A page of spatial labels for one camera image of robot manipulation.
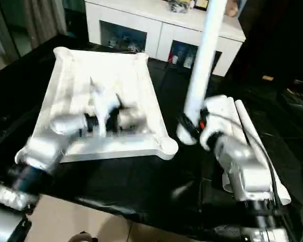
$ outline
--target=dark wall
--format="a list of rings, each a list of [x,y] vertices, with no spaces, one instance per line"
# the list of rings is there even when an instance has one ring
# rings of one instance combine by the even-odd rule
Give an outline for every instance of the dark wall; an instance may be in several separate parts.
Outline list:
[[[242,46],[233,72],[240,80],[260,81],[263,75],[287,86],[295,78],[303,80],[303,1],[265,1],[254,23],[248,21],[247,40]],[[252,7],[240,16],[247,23]]]

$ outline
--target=black tabletop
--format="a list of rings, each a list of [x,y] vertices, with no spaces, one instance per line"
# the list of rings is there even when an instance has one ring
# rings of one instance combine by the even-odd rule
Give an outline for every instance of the black tabletop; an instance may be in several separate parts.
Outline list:
[[[35,126],[54,67],[53,49],[114,52],[114,49],[58,36],[0,71],[0,181]],[[148,69],[169,135],[183,109],[190,70],[149,59]],[[267,85],[245,85],[211,77],[208,95],[224,93],[244,101],[292,203],[288,216],[303,234],[303,129]],[[222,170],[200,145],[184,146],[169,161],[155,156],[60,164],[45,193],[127,219],[210,239],[240,218],[231,194],[222,190]]]

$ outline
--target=black cable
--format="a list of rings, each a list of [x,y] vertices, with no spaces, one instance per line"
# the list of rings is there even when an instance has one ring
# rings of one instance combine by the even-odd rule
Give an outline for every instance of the black cable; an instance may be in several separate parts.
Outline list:
[[[270,157],[268,156],[265,148],[261,145],[261,143],[247,130],[245,129],[242,125],[240,125],[239,123],[237,123],[236,121],[228,118],[228,117],[225,117],[225,116],[222,116],[222,115],[219,115],[219,114],[216,114],[216,113],[211,113],[209,112],[208,113],[209,115],[212,115],[212,116],[216,116],[216,117],[220,117],[222,119],[225,119],[229,122],[231,122],[232,124],[234,124],[235,126],[238,126],[240,129],[242,129],[247,135],[249,135],[256,143],[256,145],[258,145],[261,149],[261,151],[263,152],[263,154],[265,155],[266,159],[268,160],[268,167],[269,167],[269,170],[270,170],[270,173],[271,173],[271,179],[272,179],[272,187],[273,187],[273,193],[274,193],[274,200],[275,200],[275,204],[277,206],[277,209],[278,210],[281,210],[281,201],[278,197],[278,193],[277,193],[277,185],[276,185],[276,180],[275,180],[275,176],[274,176],[274,168],[273,168],[273,162],[272,160],[270,159]],[[295,235],[293,234],[293,232],[291,231],[290,227],[289,227],[289,224],[287,223],[286,221],[286,218],[284,216],[283,213],[281,213],[281,218],[283,220],[283,223],[285,225],[285,228],[286,228],[286,231],[287,233],[290,235],[291,239],[293,242],[297,242],[297,239],[295,238]]]

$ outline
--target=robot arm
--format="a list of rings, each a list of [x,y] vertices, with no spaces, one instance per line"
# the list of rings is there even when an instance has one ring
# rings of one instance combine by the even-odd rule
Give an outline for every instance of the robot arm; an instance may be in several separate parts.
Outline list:
[[[63,155],[80,130],[97,125],[96,117],[64,115],[54,119],[40,135],[29,138],[19,152],[9,182],[0,184],[0,242],[24,241],[31,214]]]
[[[199,140],[204,149],[213,152],[228,174],[234,198],[242,212],[241,239],[288,242],[287,232],[272,209],[275,202],[271,171],[258,162],[251,146],[225,133],[226,120],[210,115],[215,110],[215,113],[227,116],[225,110],[220,109],[218,100],[220,97],[213,97],[205,102],[207,111],[203,113],[207,114],[202,119],[206,126]]]

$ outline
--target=black cylinder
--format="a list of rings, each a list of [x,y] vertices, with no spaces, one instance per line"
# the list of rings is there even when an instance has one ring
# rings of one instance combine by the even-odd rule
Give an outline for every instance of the black cylinder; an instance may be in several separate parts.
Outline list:
[[[278,228],[281,222],[275,215],[274,204],[270,200],[239,202],[241,226],[253,228]]]

